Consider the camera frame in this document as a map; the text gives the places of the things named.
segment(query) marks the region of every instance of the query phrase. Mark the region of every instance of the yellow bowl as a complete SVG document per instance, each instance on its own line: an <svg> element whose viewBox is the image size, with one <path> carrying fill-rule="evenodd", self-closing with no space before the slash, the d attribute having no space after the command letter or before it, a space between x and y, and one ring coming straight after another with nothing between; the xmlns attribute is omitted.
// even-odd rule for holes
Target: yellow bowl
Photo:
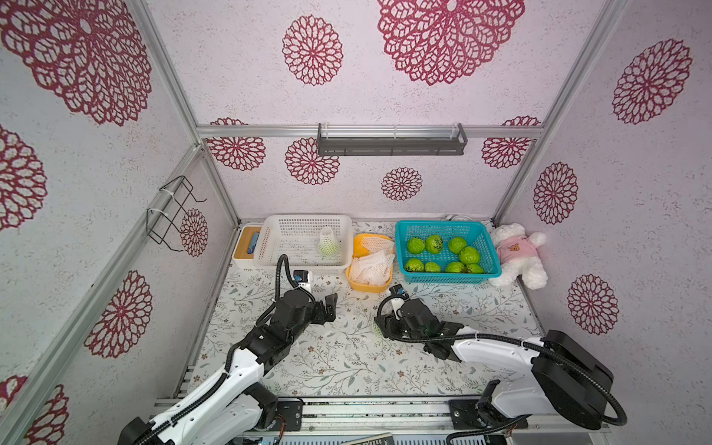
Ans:
<svg viewBox="0 0 712 445"><path fill-rule="evenodd" d="M365 248L364 246L361 246L361 240L363 238L368 238L368 237L383 238L383 239L388 239L390 241L393 241L391 238L384 236L384 235L377 235L377 234L356 235L354 237L353 258L361 258L362 256L366 256L371 253L371 252L369 252L369 250L367 248ZM391 281L393 281L393 267L391 267L391 278L388 280L388 283L385 283L383 286L371 286L370 284L355 283L355 282L351 281L350 276L351 276L351 266L349 266L346 269L346 279L349 280L351 289L359 290L361 292L381 293L381 292L385 292L386 290L388 290L388 286L390 285Z"/></svg>

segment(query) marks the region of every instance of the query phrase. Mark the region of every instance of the white basket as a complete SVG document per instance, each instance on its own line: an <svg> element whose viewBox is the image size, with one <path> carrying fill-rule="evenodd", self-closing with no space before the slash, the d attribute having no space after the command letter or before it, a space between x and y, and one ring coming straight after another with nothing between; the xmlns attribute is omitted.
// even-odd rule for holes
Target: white basket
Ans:
<svg viewBox="0 0 712 445"><path fill-rule="evenodd" d="M336 256L319 253L319 235L324 226L334 231L341 247ZM306 269L329 274L343 271L351 264L354 229L345 215L273 215L265 219L255 246L253 264L272 269L282 253L289 257L289 269Z"/></svg>

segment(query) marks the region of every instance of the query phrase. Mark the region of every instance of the red flower pattern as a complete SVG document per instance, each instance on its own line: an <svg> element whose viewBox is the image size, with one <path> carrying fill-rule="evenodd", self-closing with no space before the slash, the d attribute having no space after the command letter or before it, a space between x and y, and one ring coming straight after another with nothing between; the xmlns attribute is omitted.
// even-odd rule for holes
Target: red flower pattern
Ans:
<svg viewBox="0 0 712 445"><path fill-rule="evenodd" d="M224 117L211 125L247 125L240 120ZM227 167L244 172L256 169L265 160L265 146L261 137L215 137L206 139L210 153Z"/></svg>
<svg viewBox="0 0 712 445"><path fill-rule="evenodd" d="M190 256L200 256L208 245L208 223L198 209L189 209L180 224L180 241Z"/></svg>
<svg viewBox="0 0 712 445"><path fill-rule="evenodd" d="M129 352L151 321L152 300L145 278L137 271L130 271L84 340L84 345L92 355L104 358L116 358Z"/></svg>
<svg viewBox="0 0 712 445"><path fill-rule="evenodd" d="M64 385L58 384L25 434L23 445L57 445L64 437L64 426L69 419L67 403L69 397L64 394Z"/></svg>
<svg viewBox="0 0 712 445"><path fill-rule="evenodd" d="M282 45L289 71L307 85L323 85L332 80L344 58L339 35L319 17L301 16L293 21Z"/></svg>
<svg viewBox="0 0 712 445"><path fill-rule="evenodd" d="M405 201L414 197L422 185L420 173L408 167L398 167L383 177L381 191L394 201Z"/></svg>
<svg viewBox="0 0 712 445"><path fill-rule="evenodd" d="M453 83L492 60L524 14L524 0L378 0L378 29L397 70Z"/></svg>
<svg viewBox="0 0 712 445"><path fill-rule="evenodd" d="M0 31L72 112L121 126L147 107L151 65L122 0L3 0Z"/></svg>
<svg viewBox="0 0 712 445"><path fill-rule="evenodd" d="M562 162L546 167L534 187L534 209L546 224L568 218L578 192L574 170Z"/></svg>
<svg viewBox="0 0 712 445"><path fill-rule="evenodd" d="M0 231L34 217L47 196L46 182L32 147L0 125Z"/></svg>
<svg viewBox="0 0 712 445"><path fill-rule="evenodd" d="M27 376L14 375L4 382L0 382L0 414L10 405L26 381Z"/></svg>
<svg viewBox="0 0 712 445"><path fill-rule="evenodd" d="M319 156L313 137L294 141L287 148L284 162L291 175L304 184L324 184L339 171L339 157Z"/></svg>
<svg viewBox="0 0 712 445"><path fill-rule="evenodd" d="M613 92L613 112L633 125L672 105L690 76L690 48L673 38L645 48L623 70Z"/></svg>
<svg viewBox="0 0 712 445"><path fill-rule="evenodd" d="M539 125L536 117L517 116L502 125ZM491 167L505 169L519 164L532 142L528 137L490 137L482 146L482 159Z"/></svg>
<svg viewBox="0 0 712 445"><path fill-rule="evenodd" d="M618 321L618 299L601 277L581 275L576 278L569 288L568 300L571 316L592 334L605 334Z"/></svg>

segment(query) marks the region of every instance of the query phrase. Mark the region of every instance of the leaf pattern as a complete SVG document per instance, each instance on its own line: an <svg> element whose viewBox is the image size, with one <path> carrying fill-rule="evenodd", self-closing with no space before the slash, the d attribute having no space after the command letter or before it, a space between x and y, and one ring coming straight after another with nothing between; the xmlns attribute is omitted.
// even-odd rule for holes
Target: leaf pattern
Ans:
<svg viewBox="0 0 712 445"><path fill-rule="evenodd" d="M394 222L357 222L356 233L394 238ZM539 335L521 289L497 289L484 283L410 285L393 273L412 297L422 298L441 320L469 325L481 332L530 337ZM282 290L287 289L283 275ZM352 290L345 273L317 276L312 285L317 299L337 293L333 323L311 325L290 353L264 378L263 384L279 396L478 394L497 378L512 381L516 372L492 369L480 363L438 360L421 345L383 338L375 316L383 294ZM254 326L274 297L274 272L231 266L196 363L191 389L222 367L230 345Z"/></svg>

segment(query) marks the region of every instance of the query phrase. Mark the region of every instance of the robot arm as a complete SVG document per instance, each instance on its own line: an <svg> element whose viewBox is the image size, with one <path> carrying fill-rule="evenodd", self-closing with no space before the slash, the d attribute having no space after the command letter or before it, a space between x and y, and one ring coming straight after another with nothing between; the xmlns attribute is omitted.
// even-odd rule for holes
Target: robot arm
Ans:
<svg viewBox="0 0 712 445"><path fill-rule="evenodd" d="M609 393L613 374L565 333L551 330L544 338L522 340L480 334L461 323L438 320L421 299L410 298L400 285L390 290L376 316L385 337L422 342L425 352L442 360L486 363L522 374L512 382L487 384L477 403L482 425L512 426L531 414L559 414L587 429L599 429L602 422L626 423L625 412ZM394 312L383 316L380 312L388 300L393 301ZM607 403L616 410L617 419L604 415Z"/></svg>
<svg viewBox="0 0 712 445"><path fill-rule="evenodd" d="M230 347L224 366L149 424L132 420L121 431L119 445L223 445L249 429L272 425L277 396L260 379L289 354L309 324L334 321L337 302L336 294L316 301L309 272L295 271L292 278L286 255L277 262L277 276L282 262L293 288L279 298L277 282L275 301L250 333Z"/></svg>

